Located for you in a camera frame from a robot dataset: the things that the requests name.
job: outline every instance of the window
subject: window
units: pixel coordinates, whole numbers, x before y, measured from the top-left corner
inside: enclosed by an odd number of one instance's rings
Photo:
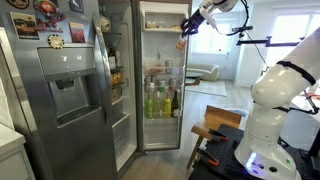
[[[272,30],[271,43],[299,42],[320,26],[320,14],[280,15]],[[288,55],[295,47],[271,47],[267,64],[272,67]]]
[[[231,30],[231,20],[216,21],[221,33],[228,33]],[[205,23],[199,26],[199,33],[190,36],[190,52],[205,54],[227,54],[230,52],[232,38],[221,35],[217,30]]]

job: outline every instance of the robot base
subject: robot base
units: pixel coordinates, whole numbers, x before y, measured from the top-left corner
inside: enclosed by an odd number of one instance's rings
[[[301,180],[293,158],[278,145],[286,113],[255,105],[234,152],[249,174],[261,179]]]
[[[251,143],[250,146],[250,141],[248,141],[250,138],[246,136],[250,135],[245,132],[241,143],[235,150],[235,157],[249,174],[261,179],[301,180],[294,160],[281,146],[278,144],[266,146],[263,144],[265,142],[259,147],[256,146],[257,143]]]

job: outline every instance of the black cable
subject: black cable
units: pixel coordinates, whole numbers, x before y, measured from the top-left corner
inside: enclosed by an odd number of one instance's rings
[[[245,27],[247,26],[247,23],[248,23],[248,20],[249,20],[249,10],[248,10],[249,7],[248,7],[248,2],[247,2],[247,0],[241,0],[241,2],[242,2],[242,4],[244,5],[245,10],[246,10],[246,14],[247,14],[246,20],[245,20],[244,24],[242,25],[242,28],[245,28]],[[240,33],[240,32],[241,32],[240,29],[241,29],[241,28],[239,28],[236,32],[233,32],[233,33],[223,34],[223,33],[221,33],[221,32],[219,31],[218,27],[216,27],[217,32],[218,32],[219,34],[225,35],[225,36],[233,36],[233,35],[235,35],[235,34],[237,34],[237,33]]]
[[[247,31],[244,31],[244,32],[247,34],[248,38],[252,41],[252,39],[251,39],[250,35],[247,33]],[[267,66],[267,70],[270,69],[270,67],[269,67],[268,64],[266,63],[266,60],[262,57],[261,52],[260,52],[260,49],[258,48],[258,46],[257,46],[255,43],[254,43],[254,46],[257,48],[258,53],[259,53],[262,61],[263,61],[264,64]]]

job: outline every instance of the couch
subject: couch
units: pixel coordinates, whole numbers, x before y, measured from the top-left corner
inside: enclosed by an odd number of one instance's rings
[[[199,64],[199,63],[188,63],[187,72],[202,73],[200,79],[206,81],[216,81],[219,76],[220,66],[216,64]]]

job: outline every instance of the wooden chair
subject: wooden chair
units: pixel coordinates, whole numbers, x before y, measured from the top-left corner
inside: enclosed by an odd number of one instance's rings
[[[194,146],[192,154],[190,156],[189,162],[187,164],[187,169],[190,168],[192,161],[194,160],[197,149],[200,147],[203,138],[212,139],[212,135],[208,133],[209,129],[217,130],[221,124],[226,124],[228,126],[238,128],[241,115],[236,114],[227,110],[223,110],[220,108],[207,106],[206,113],[204,115],[204,120],[197,122],[191,129],[191,132],[198,134],[199,138]]]

